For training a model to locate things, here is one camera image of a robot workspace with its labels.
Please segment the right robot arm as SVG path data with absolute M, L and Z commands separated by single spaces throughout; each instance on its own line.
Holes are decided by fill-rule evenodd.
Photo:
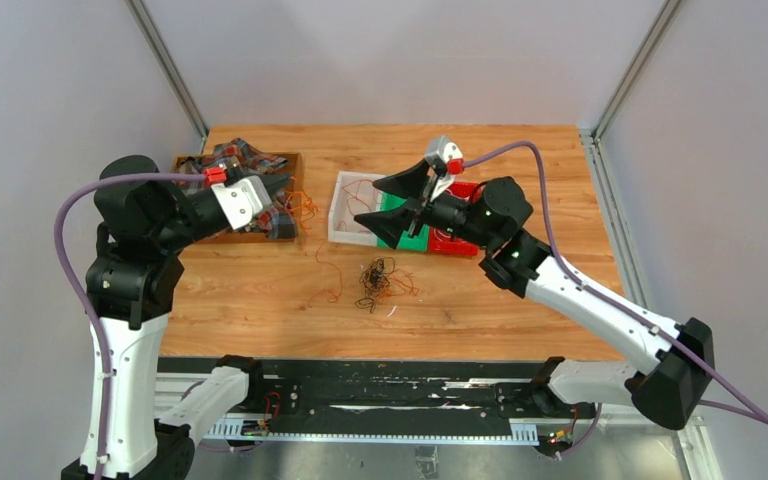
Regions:
M 686 426 L 712 380 L 707 324 L 647 312 L 574 269 L 525 230 L 533 207 L 510 176 L 482 182 L 473 196 L 461 198 L 420 162 L 373 186 L 402 204 L 354 219 L 388 247 L 424 226 L 475 245 L 484 253 L 480 268 L 497 288 L 561 313 L 623 355 L 621 362 L 548 359 L 531 390 L 540 414 L 555 417 L 578 403 L 614 404 L 634 407 L 666 429 Z

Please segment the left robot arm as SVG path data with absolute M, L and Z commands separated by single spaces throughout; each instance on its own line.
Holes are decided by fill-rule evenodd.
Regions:
M 221 358 L 207 379 L 156 415 L 159 351 L 184 268 L 180 253 L 251 223 L 291 178 L 229 161 L 200 173 L 161 171 L 144 155 L 108 164 L 66 199 L 54 224 L 55 250 L 90 321 L 94 372 L 91 420 L 65 479 L 183 479 L 205 434 L 231 409 L 261 410 L 260 361 Z M 64 225 L 91 196 L 101 215 L 96 257 L 79 278 L 65 251 Z

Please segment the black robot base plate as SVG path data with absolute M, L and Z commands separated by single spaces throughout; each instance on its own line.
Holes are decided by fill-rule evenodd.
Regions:
M 529 444 L 528 423 L 584 431 L 592 403 L 538 392 L 534 362 L 266 359 L 252 400 L 221 414 L 228 439 Z

